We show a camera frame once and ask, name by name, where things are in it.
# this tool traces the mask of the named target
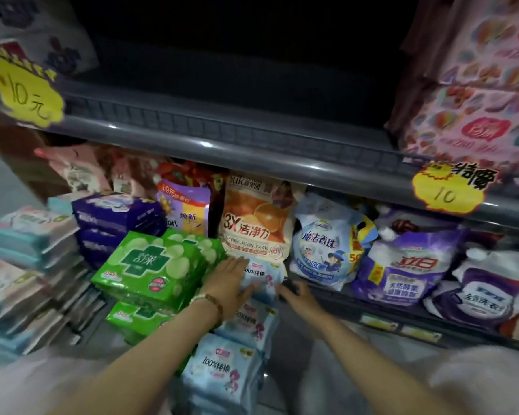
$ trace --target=orange detergent bag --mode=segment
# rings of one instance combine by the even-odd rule
[[[232,171],[219,238],[229,254],[282,262],[288,257],[294,213],[305,185]]]

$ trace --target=hand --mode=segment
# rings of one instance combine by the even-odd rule
[[[298,289],[297,295],[279,283],[275,285],[275,290],[288,301],[288,304],[300,317],[320,329],[329,314],[319,305],[305,282],[295,281],[294,285]]]
[[[240,292],[240,284],[248,264],[249,260],[243,257],[225,259],[217,265],[200,290],[201,294],[210,294],[219,301],[223,307],[224,320],[232,319],[236,311],[256,290],[257,286],[252,284],[242,293]]]

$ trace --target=metal shelf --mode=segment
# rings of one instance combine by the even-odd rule
[[[266,174],[375,200],[424,208],[382,130],[68,82],[67,113],[51,132]],[[493,186],[469,218],[519,229],[519,187]]]
[[[421,329],[429,333],[442,335],[436,342],[424,341],[443,348],[464,348],[476,345],[500,345],[519,351],[519,341],[508,338],[499,332],[470,327],[456,322],[439,319],[427,312],[422,305],[413,307],[399,307],[364,301],[347,294],[327,290],[324,287],[310,284],[310,289],[322,307],[340,319],[354,323],[365,323],[364,316],[373,316],[394,323],[391,332],[410,339],[423,340],[418,336],[403,333],[403,328]]]

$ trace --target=green sanitary pad package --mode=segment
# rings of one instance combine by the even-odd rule
[[[125,303],[178,312],[207,266],[193,244],[129,231],[91,281]]]
[[[164,323],[173,319],[167,315],[118,301],[106,320],[115,326],[131,345],[136,345]]]
[[[213,267],[227,257],[225,248],[218,239],[210,239],[202,235],[191,235],[174,229],[167,229],[161,238],[196,245],[202,256],[208,261],[208,264]]]

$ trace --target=bracelet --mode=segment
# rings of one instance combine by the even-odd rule
[[[223,306],[221,303],[219,303],[219,300],[217,300],[213,295],[211,294],[199,294],[197,296],[194,296],[192,300],[190,300],[190,304],[193,304],[196,300],[206,299],[211,304],[213,304],[215,307],[217,307],[217,313],[219,314],[219,321],[215,324],[213,329],[217,329],[220,327],[223,323]]]

